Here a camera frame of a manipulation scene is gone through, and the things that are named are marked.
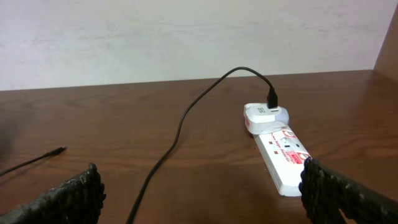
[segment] wood grain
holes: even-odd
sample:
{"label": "wood grain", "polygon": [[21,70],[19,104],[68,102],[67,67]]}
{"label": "wood grain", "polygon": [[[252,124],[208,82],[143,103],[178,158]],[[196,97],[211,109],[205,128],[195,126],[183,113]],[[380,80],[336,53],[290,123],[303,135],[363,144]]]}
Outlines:
{"label": "wood grain", "polygon": [[398,80],[398,6],[377,58],[374,70]]}
{"label": "wood grain", "polygon": [[[398,199],[398,82],[370,70],[269,79],[313,157]],[[1,177],[0,213],[94,162],[108,194],[99,223],[124,223],[185,108],[214,81],[0,92],[0,169],[68,146]],[[227,78],[199,101],[136,223],[309,223],[299,198],[278,195],[243,125],[243,105],[266,95],[258,77]]]}

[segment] cable connector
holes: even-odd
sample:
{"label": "cable connector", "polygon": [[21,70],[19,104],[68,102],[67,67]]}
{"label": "cable connector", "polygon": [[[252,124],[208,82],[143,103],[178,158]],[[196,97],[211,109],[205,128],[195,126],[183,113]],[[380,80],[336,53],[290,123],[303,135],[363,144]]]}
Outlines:
{"label": "cable connector", "polygon": [[66,147],[59,147],[58,149],[52,150],[51,152],[48,152],[46,154],[44,154],[45,157],[47,156],[56,156],[58,154],[60,154],[61,152],[63,152],[64,150],[66,150]]}
{"label": "cable connector", "polygon": [[267,106],[269,109],[278,107],[278,96],[275,89],[270,88],[267,96]]}

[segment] brown wooden surface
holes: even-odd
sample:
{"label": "brown wooden surface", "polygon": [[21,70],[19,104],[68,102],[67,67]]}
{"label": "brown wooden surface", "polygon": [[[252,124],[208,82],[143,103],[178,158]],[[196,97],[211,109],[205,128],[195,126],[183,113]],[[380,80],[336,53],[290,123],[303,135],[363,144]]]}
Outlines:
{"label": "brown wooden surface", "polygon": [[[396,81],[372,71],[269,79],[314,158],[398,199]],[[0,92],[0,169],[69,147],[0,177],[0,213],[94,162],[108,194],[99,223],[124,223],[185,108],[214,81]],[[175,153],[150,182],[136,223],[309,223],[299,198],[278,195],[243,125],[243,105],[264,102],[267,89],[258,77],[227,78],[199,101]]]}
{"label": "brown wooden surface", "polygon": [[398,80],[398,6],[391,20],[374,70]]}

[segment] black cable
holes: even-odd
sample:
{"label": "black cable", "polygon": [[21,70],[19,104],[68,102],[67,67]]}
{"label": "black cable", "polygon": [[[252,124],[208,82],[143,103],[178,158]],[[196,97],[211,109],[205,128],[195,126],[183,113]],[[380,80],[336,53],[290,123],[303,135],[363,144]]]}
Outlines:
{"label": "black cable", "polygon": [[43,156],[40,156],[40,157],[38,157],[36,159],[32,159],[31,161],[27,161],[27,162],[24,162],[23,164],[19,164],[18,166],[14,166],[14,167],[12,167],[10,169],[7,169],[7,170],[1,172],[0,176],[2,176],[4,174],[7,174],[8,172],[11,172],[11,171],[16,170],[18,168],[21,168],[23,166],[26,166],[27,164],[31,164],[33,162],[36,162],[36,161],[41,160],[43,158],[46,158],[48,156],[56,156],[56,155],[60,154],[62,151],[64,151],[65,149],[66,149],[65,147],[59,147],[58,149],[52,150],[51,152],[48,152],[48,153],[44,154]]}
{"label": "black cable", "polygon": [[178,137],[180,136],[180,131],[181,131],[181,127],[182,127],[182,122],[184,121],[185,116],[187,115],[187,113],[191,110],[191,108],[203,97],[205,96],[212,88],[214,88],[214,86],[216,86],[217,84],[219,84],[221,81],[223,81],[224,78],[226,78],[228,75],[230,75],[231,73],[237,71],[237,70],[246,70],[249,71],[255,75],[257,75],[258,77],[260,77],[261,79],[263,79],[268,85],[269,85],[269,93],[267,96],[267,101],[268,101],[268,108],[275,108],[278,105],[278,98],[277,95],[275,93],[274,87],[272,86],[271,82],[268,81],[268,79],[266,77],[264,77],[263,75],[261,75],[260,73],[254,71],[251,68],[246,68],[246,67],[237,67],[232,69],[231,71],[227,72],[225,75],[223,75],[220,79],[218,79],[214,84],[212,84],[212,86],[210,86],[206,91],[204,91],[200,96],[198,96],[198,98],[195,99],[195,101],[193,101],[191,103],[191,105],[189,105],[189,107],[185,110],[184,114],[181,117],[180,120],[180,124],[178,125],[178,129],[177,129],[177,134],[175,135],[175,139],[174,142],[172,144],[172,146],[170,147],[170,149],[157,161],[157,163],[155,164],[155,166],[150,170],[147,178],[145,179],[144,184],[141,187],[141,190],[139,191],[139,194],[136,198],[136,201],[134,202],[134,205],[131,209],[129,218],[127,219],[126,224],[132,224],[134,221],[134,218],[136,217],[139,205],[141,203],[141,200],[144,196],[145,190],[149,184],[150,179],[152,178],[152,176],[155,174],[155,172],[157,171],[157,169],[160,167],[160,165],[162,165],[162,163],[166,160],[167,156],[173,151],[175,145],[177,144],[178,141]]}

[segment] white power strip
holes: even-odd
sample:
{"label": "white power strip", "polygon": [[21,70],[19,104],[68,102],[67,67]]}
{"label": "white power strip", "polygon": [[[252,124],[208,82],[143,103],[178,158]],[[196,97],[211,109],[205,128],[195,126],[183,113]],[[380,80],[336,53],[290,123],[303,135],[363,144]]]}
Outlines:
{"label": "white power strip", "polygon": [[287,110],[279,106],[269,109],[265,103],[250,103],[244,106],[243,116],[278,192],[290,197],[301,196],[300,174],[304,170],[304,160],[310,155],[288,126]]}

